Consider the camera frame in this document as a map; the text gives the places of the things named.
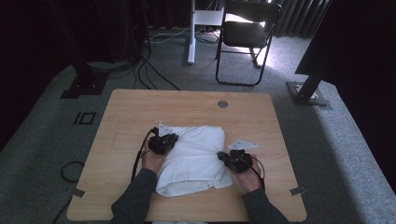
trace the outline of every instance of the folding chair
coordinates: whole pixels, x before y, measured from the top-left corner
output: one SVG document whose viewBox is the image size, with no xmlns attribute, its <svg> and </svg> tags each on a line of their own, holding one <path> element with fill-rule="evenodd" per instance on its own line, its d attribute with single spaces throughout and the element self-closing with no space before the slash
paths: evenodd
<svg viewBox="0 0 396 224">
<path fill-rule="evenodd" d="M 238 16 L 246 21 L 228 21 L 229 15 Z M 221 22 L 218 50 L 216 52 L 216 81 L 221 84 L 256 86 L 262 81 L 268 51 L 271 46 L 273 31 L 276 23 L 282 15 L 282 7 L 275 3 L 249 2 L 249 1 L 227 1 L 224 7 L 224 15 Z M 241 47 L 249 49 L 260 49 L 255 54 L 251 52 L 222 50 L 222 45 L 229 47 Z M 257 64 L 257 57 L 266 48 L 262 69 L 257 82 L 238 83 L 224 81 L 219 78 L 220 54 L 242 53 L 254 56 L 253 62 Z"/>
</svg>

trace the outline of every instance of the dark sleeve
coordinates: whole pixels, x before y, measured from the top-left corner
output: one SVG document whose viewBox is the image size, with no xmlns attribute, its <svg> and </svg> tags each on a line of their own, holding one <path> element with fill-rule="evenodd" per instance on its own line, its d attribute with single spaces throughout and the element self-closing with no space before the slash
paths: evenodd
<svg viewBox="0 0 396 224">
<path fill-rule="evenodd" d="M 110 223 L 143 223 L 156 186 L 157 175 L 150 169 L 141 169 L 127 190 L 111 205 L 113 218 Z"/>
<path fill-rule="evenodd" d="M 253 190 L 243 196 L 249 223 L 289 223 L 269 201 L 263 189 Z"/>
</svg>

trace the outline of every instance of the white cloth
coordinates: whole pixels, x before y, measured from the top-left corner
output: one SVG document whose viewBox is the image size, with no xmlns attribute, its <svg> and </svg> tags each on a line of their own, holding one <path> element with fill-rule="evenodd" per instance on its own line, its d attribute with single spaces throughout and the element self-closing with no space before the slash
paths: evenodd
<svg viewBox="0 0 396 224">
<path fill-rule="evenodd" d="M 159 172 L 157 193 L 174 197 L 233 184 L 217 152 L 224 148 L 224 131 L 215 126 L 166 127 L 178 135 Z"/>
</svg>

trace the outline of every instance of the circular hole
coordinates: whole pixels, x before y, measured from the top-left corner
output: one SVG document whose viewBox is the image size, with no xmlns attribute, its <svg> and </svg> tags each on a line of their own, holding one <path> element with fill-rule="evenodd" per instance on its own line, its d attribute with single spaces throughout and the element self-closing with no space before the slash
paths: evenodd
<svg viewBox="0 0 396 224">
<path fill-rule="evenodd" d="M 221 108 L 226 108 L 228 106 L 227 101 L 219 101 L 218 106 Z"/>
</svg>

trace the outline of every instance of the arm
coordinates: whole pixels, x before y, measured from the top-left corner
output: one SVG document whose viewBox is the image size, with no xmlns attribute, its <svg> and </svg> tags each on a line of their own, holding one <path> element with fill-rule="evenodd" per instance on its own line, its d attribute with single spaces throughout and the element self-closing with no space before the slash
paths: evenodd
<svg viewBox="0 0 396 224">
<path fill-rule="evenodd" d="M 257 173 L 262 173 L 256 160 L 253 160 L 252 168 Z M 249 169 L 244 173 L 234 175 L 246 193 L 242 198 L 247 209 L 249 223 L 289 223 L 283 214 L 268 201 L 260 179 L 252 170 Z"/>
<path fill-rule="evenodd" d="M 263 189 L 255 189 L 243 196 L 249 223 L 289 223 L 269 201 Z"/>
<path fill-rule="evenodd" d="M 111 205 L 113 218 L 110 223 L 143 223 L 149 211 L 152 192 L 157 187 L 157 174 L 166 155 L 149 150 L 148 141 L 142 155 L 142 169 L 125 192 Z"/>
<path fill-rule="evenodd" d="M 143 223 L 149 211 L 151 194 L 157 186 L 157 175 L 142 168 L 127 190 L 111 205 L 110 223 Z"/>
</svg>

